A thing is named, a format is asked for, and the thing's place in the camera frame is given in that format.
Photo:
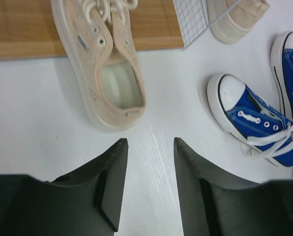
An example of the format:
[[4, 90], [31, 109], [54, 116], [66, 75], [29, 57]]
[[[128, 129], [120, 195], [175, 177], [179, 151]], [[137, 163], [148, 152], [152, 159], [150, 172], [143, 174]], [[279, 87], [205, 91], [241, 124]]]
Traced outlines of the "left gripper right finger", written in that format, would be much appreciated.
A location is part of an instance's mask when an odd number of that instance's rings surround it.
[[293, 236], [293, 180], [238, 177], [174, 140], [174, 164], [186, 236]]

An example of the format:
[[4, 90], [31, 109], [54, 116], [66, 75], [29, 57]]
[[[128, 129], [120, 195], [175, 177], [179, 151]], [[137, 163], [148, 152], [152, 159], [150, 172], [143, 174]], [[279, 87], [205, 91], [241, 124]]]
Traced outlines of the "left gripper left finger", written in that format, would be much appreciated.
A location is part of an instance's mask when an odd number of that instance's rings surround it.
[[52, 182], [0, 175], [0, 236], [112, 236], [119, 229], [128, 141]]

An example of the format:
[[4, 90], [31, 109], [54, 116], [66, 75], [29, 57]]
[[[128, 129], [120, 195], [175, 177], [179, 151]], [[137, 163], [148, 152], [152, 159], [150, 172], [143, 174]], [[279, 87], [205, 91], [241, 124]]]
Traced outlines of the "beige platform sneaker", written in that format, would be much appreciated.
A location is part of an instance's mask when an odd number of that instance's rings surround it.
[[245, 37], [270, 8], [266, 0], [208, 0], [206, 3], [213, 35], [228, 45]]
[[56, 29], [75, 74], [83, 105], [99, 129], [133, 127], [146, 95], [130, 27], [136, 0], [54, 0]]

